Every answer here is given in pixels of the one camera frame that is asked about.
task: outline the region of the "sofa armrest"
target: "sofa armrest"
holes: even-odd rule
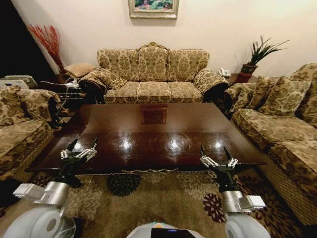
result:
[[[87,104],[104,104],[104,94],[107,86],[100,80],[100,71],[95,69],[82,77],[78,83],[82,91],[86,93],[85,101]]]
[[[229,85],[224,77],[206,68],[199,71],[194,78],[195,87],[198,88],[203,95],[205,95],[208,91],[212,91],[215,86],[220,84],[222,84],[224,88]]]
[[[17,95],[30,118],[56,121],[56,105],[60,103],[57,93],[44,89],[21,89]]]
[[[234,113],[249,104],[256,83],[236,83],[224,91],[226,113]]]

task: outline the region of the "framed painting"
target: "framed painting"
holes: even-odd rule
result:
[[[177,18],[179,0],[128,1],[131,18]]]

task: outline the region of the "carpet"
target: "carpet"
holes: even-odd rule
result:
[[[84,220],[82,238],[125,238],[136,226],[163,222],[224,238],[221,195],[212,172],[79,176],[83,186],[71,189],[66,214]],[[272,238],[303,237],[302,227],[273,187],[253,169],[235,176],[244,195],[260,195],[267,208],[251,214]],[[45,185],[37,174],[32,182]],[[19,201],[0,218],[0,234],[33,207]]]

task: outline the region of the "loveseat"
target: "loveseat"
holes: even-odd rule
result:
[[[31,178],[24,170],[53,138],[57,103],[59,96],[48,90],[0,88],[0,206],[12,194],[12,181]]]
[[[227,115],[266,161],[260,170],[304,225],[317,225],[317,63],[225,95]]]
[[[152,42],[136,50],[100,49],[97,58],[100,68],[79,84],[101,103],[200,103],[228,85],[206,69],[209,53],[200,49],[170,50]]]

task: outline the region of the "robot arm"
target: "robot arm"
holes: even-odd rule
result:
[[[201,161],[217,175],[220,185],[219,192],[222,196],[222,209],[227,218],[225,233],[228,238],[270,238],[267,230],[254,218],[246,215],[255,209],[266,207],[260,196],[243,196],[240,188],[233,180],[231,172],[238,164],[224,147],[228,163],[217,163],[205,153],[201,146]]]
[[[70,238],[76,231],[73,219],[63,216],[63,206],[70,187],[79,187],[75,177],[77,168],[96,154],[97,139],[93,146],[82,152],[72,152],[77,139],[61,152],[63,167],[58,175],[43,188],[31,183],[21,184],[14,195],[43,204],[18,217],[6,231],[4,238]]]

